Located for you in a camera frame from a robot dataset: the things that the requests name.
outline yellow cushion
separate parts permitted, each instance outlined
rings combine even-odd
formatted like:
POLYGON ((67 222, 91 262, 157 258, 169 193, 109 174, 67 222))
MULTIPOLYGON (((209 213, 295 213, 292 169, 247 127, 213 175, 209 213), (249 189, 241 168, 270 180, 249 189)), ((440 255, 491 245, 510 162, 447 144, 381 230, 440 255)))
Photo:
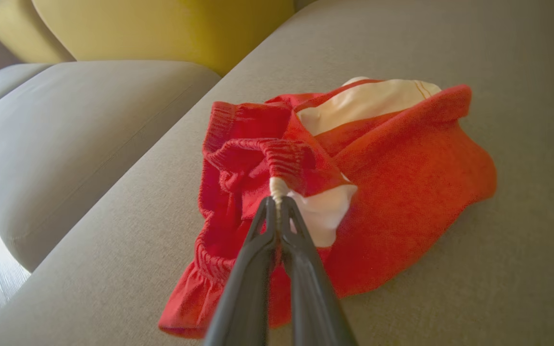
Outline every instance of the yellow cushion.
POLYGON ((31 0, 0 0, 0 41, 23 62, 74 61, 40 20, 31 0))
POLYGON ((292 0, 33 0, 79 61, 188 61, 227 73, 293 13, 292 0))

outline red garment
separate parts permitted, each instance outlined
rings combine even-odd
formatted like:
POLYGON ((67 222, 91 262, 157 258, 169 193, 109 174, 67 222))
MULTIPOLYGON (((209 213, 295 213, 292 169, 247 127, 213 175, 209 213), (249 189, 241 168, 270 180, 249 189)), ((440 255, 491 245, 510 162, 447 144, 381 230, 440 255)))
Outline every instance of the red garment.
MULTIPOLYGON (((297 114, 306 108, 367 83, 381 81, 264 104, 214 103, 199 195, 206 222, 160 319, 163 331, 203 337, 259 202, 270 194, 269 177, 304 197, 358 187, 336 241, 318 249, 339 297, 376 289, 418 260, 466 206, 493 195, 493 162, 458 123, 471 100, 467 86, 433 95, 417 83, 424 99, 415 105, 388 113, 374 106, 378 116, 315 136, 301 123, 297 114)), ((290 279, 279 266, 271 275, 269 324, 289 320, 290 279)))

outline white fabric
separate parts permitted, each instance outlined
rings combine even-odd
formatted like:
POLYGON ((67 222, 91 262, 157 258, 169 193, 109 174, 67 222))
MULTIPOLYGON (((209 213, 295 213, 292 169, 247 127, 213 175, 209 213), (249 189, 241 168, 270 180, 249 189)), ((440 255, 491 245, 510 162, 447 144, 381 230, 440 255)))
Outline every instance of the white fabric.
POLYGON ((317 195, 303 197, 289 189, 281 178, 271 177, 269 186, 275 201, 281 202, 280 197, 288 196, 296 202, 317 247, 328 247, 335 242, 337 226, 350 208, 352 195, 358 190, 355 185, 340 185, 317 195))
MULTIPOLYGON (((356 77, 344 85, 364 79, 356 77)), ((317 107, 305 108, 297 115, 305 128, 316 136, 352 121, 402 111, 440 91, 438 86, 422 81, 391 79, 365 83, 340 92, 317 107)))

